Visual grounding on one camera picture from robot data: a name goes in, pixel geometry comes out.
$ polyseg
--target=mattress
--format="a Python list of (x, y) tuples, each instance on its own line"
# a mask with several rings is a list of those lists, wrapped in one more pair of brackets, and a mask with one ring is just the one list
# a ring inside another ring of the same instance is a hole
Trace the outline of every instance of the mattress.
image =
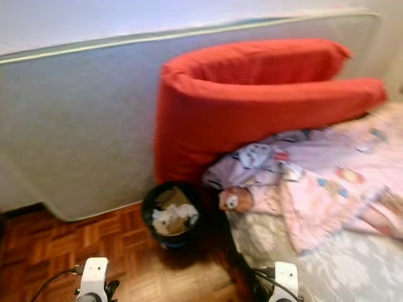
[[(390, 104), (375, 114), (396, 117), (392, 125), (394, 147), (400, 154), (402, 112), (403, 104)], [(314, 159), (304, 164), (313, 167)], [(279, 260), (296, 264), (300, 293), (305, 301), (400, 301), (403, 294), (401, 241), (343, 230), (318, 249), (297, 255), (282, 218), (258, 213), (226, 213), (236, 248), (249, 266), (272, 266)]]

